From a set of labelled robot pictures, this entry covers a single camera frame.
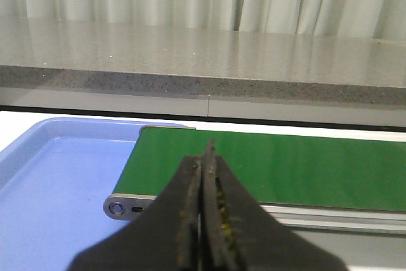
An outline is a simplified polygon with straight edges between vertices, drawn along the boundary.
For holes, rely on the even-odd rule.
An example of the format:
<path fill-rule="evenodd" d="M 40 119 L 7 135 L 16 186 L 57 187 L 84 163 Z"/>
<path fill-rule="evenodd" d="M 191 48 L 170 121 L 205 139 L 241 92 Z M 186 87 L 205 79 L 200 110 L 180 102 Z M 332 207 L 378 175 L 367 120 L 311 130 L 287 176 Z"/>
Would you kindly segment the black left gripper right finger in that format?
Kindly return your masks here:
<path fill-rule="evenodd" d="M 342 259 L 268 214 L 209 141 L 202 157 L 204 235 L 214 270 L 346 270 Z"/>

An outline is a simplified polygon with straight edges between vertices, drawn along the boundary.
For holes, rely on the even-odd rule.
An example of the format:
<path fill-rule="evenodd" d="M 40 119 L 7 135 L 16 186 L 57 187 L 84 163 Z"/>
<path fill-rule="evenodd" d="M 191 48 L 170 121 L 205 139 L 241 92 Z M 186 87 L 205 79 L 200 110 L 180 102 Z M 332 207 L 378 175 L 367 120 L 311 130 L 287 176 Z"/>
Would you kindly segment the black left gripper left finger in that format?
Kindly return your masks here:
<path fill-rule="evenodd" d="M 198 270 L 200 162 L 182 158 L 159 196 L 134 221 L 78 253 L 69 270 Z"/>

